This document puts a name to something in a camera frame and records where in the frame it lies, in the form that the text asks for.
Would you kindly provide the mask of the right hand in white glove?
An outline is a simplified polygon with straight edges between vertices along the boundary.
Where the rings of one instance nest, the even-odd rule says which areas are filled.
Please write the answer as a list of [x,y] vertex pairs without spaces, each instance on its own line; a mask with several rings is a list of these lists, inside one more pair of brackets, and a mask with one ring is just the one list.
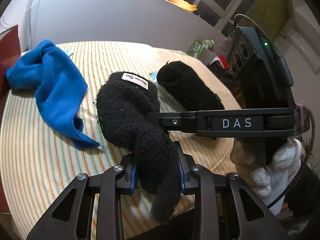
[[237,173],[265,205],[271,204],[287,188],[301,167],[303,146],[297,139],[280,146],[266,163],[263,138],[235,139],[230,159]]

